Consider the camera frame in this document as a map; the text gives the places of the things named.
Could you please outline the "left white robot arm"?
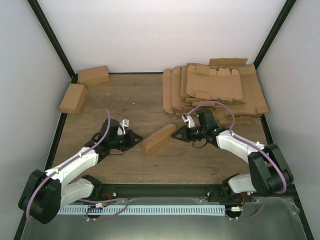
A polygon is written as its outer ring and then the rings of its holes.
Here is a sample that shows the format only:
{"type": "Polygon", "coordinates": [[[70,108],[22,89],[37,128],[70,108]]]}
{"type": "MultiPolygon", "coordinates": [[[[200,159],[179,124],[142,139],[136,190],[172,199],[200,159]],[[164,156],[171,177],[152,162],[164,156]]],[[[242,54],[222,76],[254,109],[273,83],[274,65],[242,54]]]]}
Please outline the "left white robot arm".
{"type": "Polygon", "coordinates": [[[125,153],[143,139],[129,129],[129,120],[119,122],[107,119],[100,131],[74,156],[46,171],[33,171],[23,189],[18,207],[27,217],[47,224],[61,208],[73,202],[97,202],[102,196],[101,182],[90,175],[77,181],[74,179],[104,160],[111,150],[125,153]]]}

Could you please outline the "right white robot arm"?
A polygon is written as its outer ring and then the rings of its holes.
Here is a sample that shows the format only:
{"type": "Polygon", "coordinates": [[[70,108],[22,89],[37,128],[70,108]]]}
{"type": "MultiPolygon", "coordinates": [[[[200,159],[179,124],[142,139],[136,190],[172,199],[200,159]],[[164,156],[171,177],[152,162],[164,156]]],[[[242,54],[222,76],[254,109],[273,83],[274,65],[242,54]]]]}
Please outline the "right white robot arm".
{"type": "Polygon", "coordinates": [[[195,125],[189,114],[183,114],[184,125],[171,135],[172,138],[192,144],[205,140],[206,144],[226,150],[248,164],[248,174],[235,174],[222,182],[225,200],[232,202],[247,192],[258,193],[263,197],[286,192],[294,176],[276,144],[253,142],[229,128],[219,126],[207,108],[198,110],[196,115],[198,125],[195,125]]]}

